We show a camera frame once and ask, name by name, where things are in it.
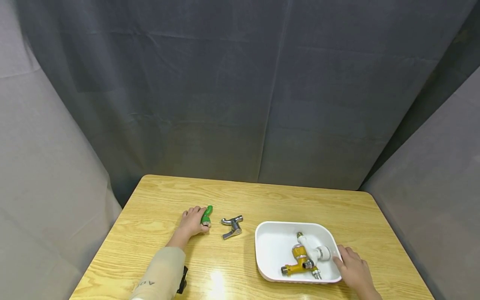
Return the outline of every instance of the beige sleeve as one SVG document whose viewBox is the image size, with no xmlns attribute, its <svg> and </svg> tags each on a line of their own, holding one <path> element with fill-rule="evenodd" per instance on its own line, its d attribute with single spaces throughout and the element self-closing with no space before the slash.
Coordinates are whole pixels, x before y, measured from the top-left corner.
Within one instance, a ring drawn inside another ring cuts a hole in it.
<svg viewBox="0 0 480 300">
<path fill-rule="evenodd" d="M 160 249 L 130 296 L 130 300 L 171 300 L 180 287 L 185 253 L 177 247 Z"/>
</svg>

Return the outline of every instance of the gray curtain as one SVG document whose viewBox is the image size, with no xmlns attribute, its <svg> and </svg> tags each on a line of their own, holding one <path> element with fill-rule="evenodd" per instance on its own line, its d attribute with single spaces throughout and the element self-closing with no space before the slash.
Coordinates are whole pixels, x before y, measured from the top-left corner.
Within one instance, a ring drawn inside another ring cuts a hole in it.
<svg viewBox="0 0 480 300">
<path fill-rule="evenodd" d="M 0 41 L 0 299 L 67 300 L 120 206 L 8 0 Z"/>
<path fill-rule="evenodd" d="M 480 66 L 480 2 L 473 7 L 452 44 L 430 74 L 366 180 L 458 89 Z"/>
<path fill-rule="evenodd" d="M 362 187 L 436 299 L 480 295 L 480 69 Z"/>
<path fill-rule="evenodd" d="M 21 0 L 124 204 L 146 173 L 357 189 L 474 0 Z"/>
</svg>

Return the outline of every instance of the white plastic basin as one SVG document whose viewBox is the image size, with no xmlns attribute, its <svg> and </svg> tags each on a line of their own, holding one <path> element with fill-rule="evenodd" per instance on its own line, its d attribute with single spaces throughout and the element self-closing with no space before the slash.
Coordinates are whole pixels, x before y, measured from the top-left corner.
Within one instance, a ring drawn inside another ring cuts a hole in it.
<svg viewBox="0 0 480 300">
<path fill-rule="evenodd" d="M 281 273 L 286 264 L 297 264 L 292 247 L 298 244 L 297 232 L 302 232 L 312 247 L 326 246 L 332 256 L 341 257 L 332 234 L 322 225 L 315 223 L 266 221 L 255 231 L 255 253 L 258 271 L 268 281 L 292 283 L 335 283 L 342 279 L 332 259 L 319 261 L 317 268 L 322 279 L 315 279 L 310 272 L 292 274 Z"/>
</svg>

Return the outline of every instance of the wood grain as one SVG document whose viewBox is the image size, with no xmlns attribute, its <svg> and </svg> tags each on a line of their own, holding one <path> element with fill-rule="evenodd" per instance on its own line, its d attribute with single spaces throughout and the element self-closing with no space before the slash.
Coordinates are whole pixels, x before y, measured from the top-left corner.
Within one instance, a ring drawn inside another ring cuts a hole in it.
<svg viewBox="0 0 480 300">
<path fill-rule="evenodd" d="M 257 271 L 254 233 L 263 221 L 312 222 L 369 262 L 387 299 L 433 299 L 372 197 L 365 192 L 146 175 L 138 184 L 71 300 L 127 300 L 181 213 L 214 206 L 208 236 L 191 239 L 188 285 L 176 299 L 356 299 L 344 283 L 272 283 Z M 242 214 L 243 233 L 223 241 L 223 217 Z"/>
</svg>

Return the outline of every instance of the green faucet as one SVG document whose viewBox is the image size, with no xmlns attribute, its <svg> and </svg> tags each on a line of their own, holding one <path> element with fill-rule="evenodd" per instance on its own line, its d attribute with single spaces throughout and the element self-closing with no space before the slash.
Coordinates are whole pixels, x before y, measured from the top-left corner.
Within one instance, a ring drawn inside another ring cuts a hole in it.
<svg viewBox="0 0 480 300">
<path fill-rule="evenodd" d="M 202 216 L 202 220 L 200 220 L 200 223 L 203 226 L 209 226 L 210 227 L 210 218 L 209 215 L 213 212 L 213 206 L 209 205 L 207 206 L 207 210 L 205 210 L 204 215 Z"/>
</svg>

